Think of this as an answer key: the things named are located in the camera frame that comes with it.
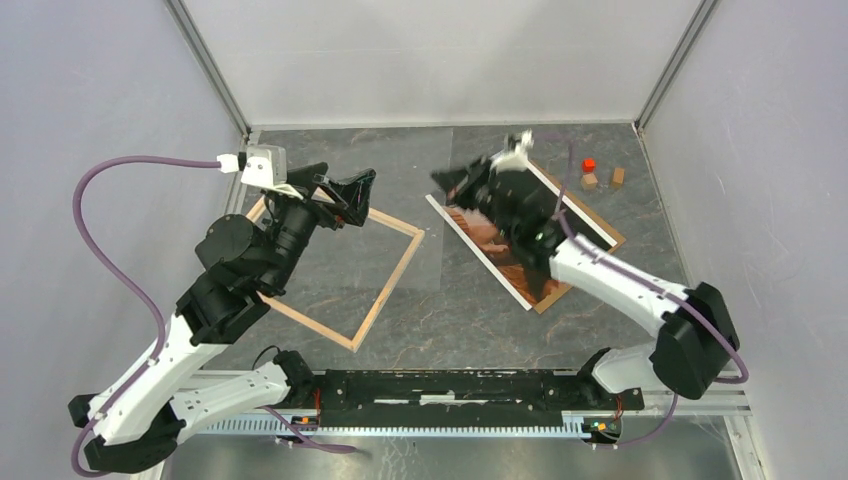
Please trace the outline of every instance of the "wooden block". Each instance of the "wooden block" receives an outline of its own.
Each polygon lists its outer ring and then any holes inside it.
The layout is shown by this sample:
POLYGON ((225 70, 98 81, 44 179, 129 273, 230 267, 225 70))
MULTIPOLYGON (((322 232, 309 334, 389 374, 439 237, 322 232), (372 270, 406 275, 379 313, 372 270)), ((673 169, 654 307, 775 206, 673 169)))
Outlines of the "wooden block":
POLYGON ((612 180, 610 180, 610 187, 612 188, 621 188, 621 185, 624 183, 624 169, 621 167, 616 167, 612 172, 612 180))
POLYGON ((587 173, 580 179, 580 185, 583 190, 594 190, 598 186, 598 177, 594 173, 587 173))

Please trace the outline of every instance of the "motion blurred robot arm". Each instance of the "motion blurred robot arm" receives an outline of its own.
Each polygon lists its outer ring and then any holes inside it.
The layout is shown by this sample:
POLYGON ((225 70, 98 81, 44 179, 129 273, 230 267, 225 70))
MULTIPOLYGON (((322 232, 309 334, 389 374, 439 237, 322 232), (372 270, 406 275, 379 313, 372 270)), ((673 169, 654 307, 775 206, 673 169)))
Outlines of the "motion blurred robot arm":
POLYGON ((497 226, 525 268, 589 292, 655 339, 595 354, 581 374, 598 395, 641 387, 701 398, 739 348, 721 293, 707 283, 689 288, 643 272, 569 231, 558 195, 530 169, 532 144, 529 131, 509 136, 501 152, 431 176, 449 204, 478 210, 497 226))
POLYGON ((285 351, 231 380, 179 390, 268 312, 262 296, 285 294, 316 227, 363 225, 376 174, 368 169, 335 181, 326 176, 326 163, 286 170, 285 150, 273 146, 249 147, 218 161, 222 172, 242 171, 242 183, 262 189, 269 218, 264 228, 243 215, 215 221, 195 248, 204 272, 176 302, 164 342, 153 342, 102 393, 70 402, 77 427, 94 425, 84 452, 97 471, 146 470, 212 423, 264 405, 299 403, 312 391, 312 372, 299 354, 285 351), (332 200, 313 199, 318 188, 332 200))

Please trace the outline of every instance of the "light wood frame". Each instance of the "light wood frame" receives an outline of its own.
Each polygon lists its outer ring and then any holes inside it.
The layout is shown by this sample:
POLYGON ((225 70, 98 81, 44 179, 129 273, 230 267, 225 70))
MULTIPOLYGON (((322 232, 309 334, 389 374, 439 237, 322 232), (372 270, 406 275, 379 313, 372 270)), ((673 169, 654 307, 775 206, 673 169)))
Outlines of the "light wood frame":
MULTIPOLYGON (((323 195, 323 192, 316 191, 316 197, 327 198, 323 195)), ((259 200, 253 205, 253 208, 247 213, 246 217, 250 219, 251 222, 256 222, 265 213, 265 198, 260 197, 259 200)), ((383 309, 383 306, 386 304, 386 301, 389 299, 389 295, 391 295, 392 290, 394 290, 395 285, 397 285, 398 280, 400 280, 400 276, 403 274, 406 267, 409 265, 410 260, 412 260, 412 255, 415 254, 415 250, 418 249, 419 245, 421 245, 421 241, 424 239, 424 230, 421 230, 418 227, 410 225, 404 221, 398 220, 391 215, 387 215, 379 210, 375 210, 373 208, 368 211, 368 219, 373 220, 379 224, 385 225, 392 230, 396 230, 405 235, 409 235, 412 237, 412 241, 409 243, 409 246, 406 247, 406 251, 403 253, 403 256, 400 258, 397 266, 395 266, 394 271, 391 276, 389 276, 389 280, 386 282, 386 285, 383 286, 383 290, 380 291, 380 294, 377 295, 377 299, 374 301, 374 304, 371 306, 371 310, 368 311, 368 314, 365 316, 365 319, 362 321, 362 324, 359 326, 359 330, 356 331, 356 334, 353 338, 347 338, 341 333, 327 327, 326 325, 313 320, 312 318, 304 315, 303 313, 298 312, 297 310, 289 307, 283 302, 275 299, 269 298, 262 294, 259 296, 262 298, 268 306, 272 309, 282 313, 283 315, 291 318, 292 320, 300 323, 301 325, 310 328, 314 332, 323 335, 324 337, 338 343, 339 345, 347 348, 352 352, 356 352, 359 350, 359 346, 362 345, 362 341, 365 340, 365 335, 368 334, 368 331, 371 330, 371 326, 374 324, 374 320, 377 319, 377 315, 380 314, 380 310, 383 309)))

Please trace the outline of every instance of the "gray stone surface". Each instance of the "gray stone surface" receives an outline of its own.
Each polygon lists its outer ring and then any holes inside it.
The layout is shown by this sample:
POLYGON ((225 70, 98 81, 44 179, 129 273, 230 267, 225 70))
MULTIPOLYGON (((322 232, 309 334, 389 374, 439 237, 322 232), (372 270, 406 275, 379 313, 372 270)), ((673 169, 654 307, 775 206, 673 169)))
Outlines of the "gray stone surface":
MULTIPOLYGON (((499 150, 508 132, 528 127, 456 127, 268 132, 263 143, 286 147, 291 166, 327 161, 342 178, 377 170, 374 208, 426 229, 414 261, 392 293, 359 352, 352 353, 293 320, 271 312, 207 368, 247 369, 275 344, 300 351, 313 369, 327 368, 568 368, 605 346, 649 338, 612 307, 572 289, 544 314, 524 311, 425 202, 428 173, 499 150)), ((550 173, 565 172, 566 145, 597 160, 599 187, 582 192, 579 166, 568 182, 589 207, 627 239, 617 255, 682 282, 664 212, 630 125, 543 125, 531 157, 550 173), (607 188, 614 167, 627 171, 620 190, 607 188)), ((255 202, 245 200, 245 212, 255 202)), ((321 231, 282 298, 295 309, 352 337, 402 255, 409 237, 380 225, 321 231)))

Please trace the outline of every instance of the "black cable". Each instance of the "black cable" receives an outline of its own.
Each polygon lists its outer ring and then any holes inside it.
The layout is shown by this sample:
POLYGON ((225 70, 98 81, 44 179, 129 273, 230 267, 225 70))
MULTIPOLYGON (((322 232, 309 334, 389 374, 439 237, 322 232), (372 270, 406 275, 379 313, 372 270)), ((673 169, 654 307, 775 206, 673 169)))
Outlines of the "black cable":
POLYGON ((269 345, 269 346, 265 347, 265 349, 262 350, 261 352, 259 352, 259 355, 256 356, 256 360, 253 361, 253 366, 250 367, 250 369, 256 370, 256 364, 259 363, 259 359, 262 358, 262 355, 265 355, 266 353, 268 353, 268 350, 271 350, 272 348, 276 348, 277 353, 280 353, 280 347, 278 347, 276 345, 269 345))

